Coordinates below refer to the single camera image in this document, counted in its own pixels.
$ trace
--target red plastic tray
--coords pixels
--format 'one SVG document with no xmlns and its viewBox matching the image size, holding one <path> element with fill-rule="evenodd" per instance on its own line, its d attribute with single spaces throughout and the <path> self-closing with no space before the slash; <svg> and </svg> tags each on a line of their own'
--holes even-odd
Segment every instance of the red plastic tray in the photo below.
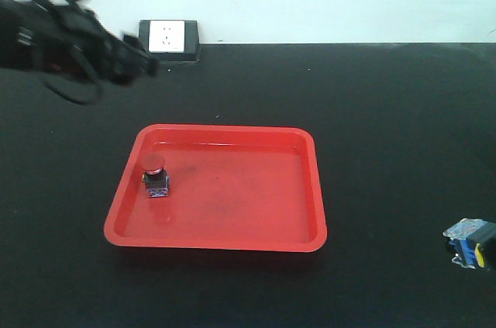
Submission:
<svg viewBox="0 0 496 328">
<path fill-rule="evenodd" d="M 144 154 L 163 154 L 170 196 L 149 199 Z M 152 125 L 137 136 L 105 221 L 127 247 L 312 252 L 326 241 L 313 139 L 295 128 Z"/>
</svg>

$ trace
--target robotic arm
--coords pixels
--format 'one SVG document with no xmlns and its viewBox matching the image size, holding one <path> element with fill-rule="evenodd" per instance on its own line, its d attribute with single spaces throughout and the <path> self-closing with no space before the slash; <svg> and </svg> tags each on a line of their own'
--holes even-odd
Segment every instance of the robotic arm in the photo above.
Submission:
<svg viewBox="0 0 496 328">
<path fill-rule="evenodd" d="M 107 32 L 80 0 L 17 2 L 0 0 L 0 67 L 70 76 L 95 85 L 95 98 L 77 100 L 54 86 L 50 90 L 77 103 L 95 102 L 104 79 L 126 85 L 141 74 L 155 75 L 157 62 L 134 36 L 122 40 Z"/>
</svg>

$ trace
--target electrical outlet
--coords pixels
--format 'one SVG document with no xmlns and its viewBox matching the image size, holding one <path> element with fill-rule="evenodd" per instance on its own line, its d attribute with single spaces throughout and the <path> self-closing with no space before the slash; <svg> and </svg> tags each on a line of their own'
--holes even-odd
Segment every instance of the electrical outlet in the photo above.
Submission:
<svg viewBox="0 0 496 328">
<path fill-rule="evenodd" d="M 151 53 L 183 53 L 184 20 L 152 20 L 148 51 Z"/>
<path fill-rule="evenodd" d="M 139 40 L 159 62 L 198 62 L 200 37 L 196 20 L 141 20 Z"/>
</svg>

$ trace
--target black tabletop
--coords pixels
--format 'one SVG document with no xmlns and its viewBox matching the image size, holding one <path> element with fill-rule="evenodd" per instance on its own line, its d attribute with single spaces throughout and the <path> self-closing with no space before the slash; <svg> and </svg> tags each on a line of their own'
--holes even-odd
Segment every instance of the black tabletop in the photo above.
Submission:
<svg viewBox="0 0 496 328">
<path fill-rule="evenodd" d="M 491 45 L 218 45 L 97 105 L 0 70 L 0 326 L 493 326 L 496 271 L 442 231 L 496 222 Z M 296 126 L 325 214 L 312 254 L 122 249 L 103 224 L 154 123 Z"/>
</svg>

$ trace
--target blue and yellow block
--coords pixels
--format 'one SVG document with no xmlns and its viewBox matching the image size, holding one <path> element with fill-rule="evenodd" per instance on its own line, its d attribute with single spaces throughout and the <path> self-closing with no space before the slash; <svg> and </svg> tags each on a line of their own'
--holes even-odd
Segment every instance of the blue and yellow block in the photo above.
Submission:
<svg viewBox="0 0 496 328">
<path fill-rule="evenodd" d="M 463 268 L 496 268 L 496 223 L 464 218 L 443 232 L 454 255 L 451 260 Z"/>
</svg>

